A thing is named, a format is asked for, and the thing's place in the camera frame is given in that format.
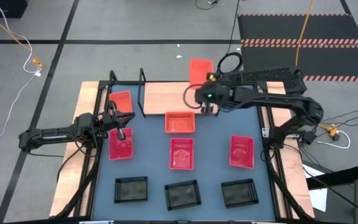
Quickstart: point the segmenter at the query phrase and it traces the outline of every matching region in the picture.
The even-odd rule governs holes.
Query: yellow cable
[[[27,49],[27,50],[31,53],[31,49],[30,49],[28,46],[22,44],[20,41],[18,41],[18,40],[16,39],[16,37],[15,37],[7,28],[5,28],[1,23],[0,23],[0,27],[1,27],[2,29],[4,29],[4,31],[6,31],[20,46],[24,47],[25,49]],[[33,63],[34,63],[37,67],[42,67],[42,64],[40,64],[40,61],[37,59],[36,54],[35,54],[34,52],[33,52],[32,54],[33,54],[33,56],[34,56]]]
[[[311,8],[313,7],[313,3],[314,3],[314,0],[311,0],[310,6],[309,6],[309,11],[308,11],[308,14],[306,15],[305,22],[303,23],[301,35],[299,36],[298,47],[296,48],[296,57],[295,57],[295,67],[296,68],[298,68],[298,56],[299,56],[299,49],[301,48],[303,33],[305,32],[306,24],[308,23],[308,19],[309,19],[309,15],[311,13]]]

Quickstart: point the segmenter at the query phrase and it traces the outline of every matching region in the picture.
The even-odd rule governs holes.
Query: wooden board
[[[185,88],[188,87],[188,83],[178,82],[178,83],[174,83],[175,85],[168,84],[168,83],[161,83],[161,84],[163,85],[154,85],[154,83],[146,84],[146,87],[148,87],[147,89],[151,91],[148,92],[148,94],[146,94],[145,92],[145,105],[146,102],[148,103],[149,106],[154,105],[157,107],[157,108],[151,107],[151,110],[155,111],[154,113],[156,113],[156,111],[159,111],[158,113],[164,114],[165,111],[161,106],[159,106],[159,102],[161,102],[160,98],[163,99],[166,105],[169,105],[171,107],[177,105],[178,103],[169,100],[169,97],[167,96],[171,95],[171,97],[174,97],[176,101],[182,102],[181,93],[183,93]],[[160,91],[160,93],[158,92],[156,88],[159,87],[162,88],[162,91],[165,92],[165,95],[162,94],[162,91]],[[74,118],[82,113],[93,112],[97,90],[98,90],[98,82],[82,83],[80,95],[78,97],[78,102],[74,113]],[[268,82],[268,91],[269,93],[285,94],[285,89],[283,83],[281,82]],[[194,96],[194,90],[193,92],[190,91],[188,94],[190,96]],[[185,106],[186,105],[184,105],[183,103],[181,106],[176,106],[175,110],[185,110],[186,109]],[[272,111],[273,111],[273,118],[276,125],[281,125],[291,117],[289,110],[274,108]],[[262,108],[262,112],[264,113],[265,124],[269,124],[269,122],[267,121],[266,109]],[[292,139],[287,139],[285,141],[285,144],[298,148],[296,141]],[[76,151],[76,146],[74,144],[70,144],[70,143],[67,144],[64,161],[67,159],[68,156],[70,156],[75,151]],[[310,195],[306,184],[306,177],[303,173],[303,166],[299,153],[297,153],[294,149],[290,147],[284,147],[281,150],[281,155],[283,159],[284,173],[285,173],[285,178],[287,181],[287,187],[289,191],[292,193],[296,201],[303,207],[305,212],[313,217],[314,216],[313,207],[311,206]],[[78,153],[72,159],[70,159],[62,169],[57,184],[55,197],[53,199],[50,215],[56,215],[58,212],[60,212],[78,189],[83,162],[84,162],[84,155],[82,153]],[[283,197],[280,190],[278,188],[276,189],[278,194],[277,197],[279,199],[278,206],[280,208],[280,216],[285,217],[285,207],[282,200]],[[85,210],[86,210],[85,205],[88,202],[88,195],[89,192],[87,190],[83,196],[83,203],[82,203],[83,206],[81,206],[80,215],[85,215]]]
[[[188,82],[158,82],[146,83],[144,90],[144,113],[165,114],[171,111],[193,111],[200,114],[201,109],[191,109],[183,102],[183,92],[189,86]],[[186,93],[186,102],[193,107],[199,106],[194,99],[195,90],[189,89]],[[213,113],[218,107],[213,105]]]

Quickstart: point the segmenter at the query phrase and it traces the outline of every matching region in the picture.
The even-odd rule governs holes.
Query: orange tray
[[[111,93],[109,95],[110,100],[116,103],[117,110],[123,113],[132,112],[132,102],[130,91],[122,91],[117,93]]]
[[[166,112],[165,132],[186,134],[196,131],[194,112]]]
[[[213,71],[213,61],[209,59],[193,58],[189,65],[190,85],[203,84],[207,81],[206,74]],[[200,86],[194,86],[192,89],[198,89]]]

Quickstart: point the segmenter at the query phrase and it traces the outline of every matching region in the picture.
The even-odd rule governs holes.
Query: white cable
[[[17,94],[16,99],[13,101],[13,103],[12,103],[12,105],[11,105],[11,109],[9,110],[9,113],[8,113],[7,118],[6,118],[6,121],[5,121],[4,130],[3,130],[2,133],[0,134],[0,137],[2,137],[2,135],[4,135],[4,133],[5,133],[7,123],[8,123],[8,121],[9,121],[9,118],[11,117],[13,105],[16,103],[16,101],[17,101],[17,99],[19,98],[20,93],[22,92],[22,90],[31,82],[31,80],[32,80],[35,76],[36,76],[36,74],[34,74],[34,75],[30,78],[30,80],[19,90],[19,93]]]
[[[349,138],[349,136],[344,132],[344,131],[336,131],[337,133],[343,133],[346,138],[347,138],[347,146],[346,147],[342,147],[342,146],[337,146],[337,145],[334,145],[334,144],[331,144],[331,143],[328,143],[328,142],[322,142],[322,141],[316,141],[314,140],[315,142],[317,143],[320,143],[320,144],[326,144],[328,146],[332,146],[332,147],[336,147],[336,148],[340,148],[340,149],[349,149],[350,146],[351,146],[351,139]]]
[[[0,12],[1,12],[1,14],[2,14],[2,16],[3,16],[4,20],[5,20],[5,25],[6,25],[6,28],[9,30],[9,32],[11,32],[12,34],[14,34],[14,35],[16,35],[16,36],[18,36],[18,37],[22,37],[23,39],[25,39],[25,41],[28,43],[28,45],[29,45],[29,47],[30,47],[30,55],[29,55],[29,57],[27,58],[27,60],[24,62],[24,65],[23,65],[24,71],[27,72],[27,73],[39,73],[39,72],[41,72],[42,68],[37,68],[37,70],[34,71],[34,72],[30,72],[30,71],[28,71],[27,69],[25,69],[25,66],[26,66],[27,63],[29,62],[29,60],[30,60],[30,58],[31,58],[31,55],[32,55],[32,46],[31,46],[29,40],[27,40],[26,37],[24,37],[24,36],[22,36],[22,35],[19,35],[19,34],[16,34],[15,32],[11,31],[11,29],[9,28],[9,26],[8,26],[8,24],[7,24],[7,20],[6,20],[6,17],[5,17],[5,13],[4,13],[4,11],[1,9],[1,7],[0,7]]]

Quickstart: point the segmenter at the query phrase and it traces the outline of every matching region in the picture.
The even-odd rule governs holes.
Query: robotic arm
[[[93,135],[102,136],[113,128],[118,130],[120,140],[125,140],[122,128],[135,116],[135,113],[122,113],[117,110],[113,101],[108,103],[108,109],[101,114],[101,119],[91,113],[81,114],[74,123],[64,128],[29,129],[19,135],[19,148],[30,152],[44,144],[55,144],[77,141],[88,147],[95,147]]]
[[[315,126],[323,118],[323,108],[309,97],[257,93],[243,86],[223,85],[219,82],[207,82],[197,89],[195,101],[200,105],[206,105],[207,108],[210,103],[214,103],[225,112],[251,106],[269,106],[294,111],[295,116],[281,126],[262,130],[263,136],[268,139],[270,145],[277,149],[283,147],[287,135],[294,134],[304,125]]]

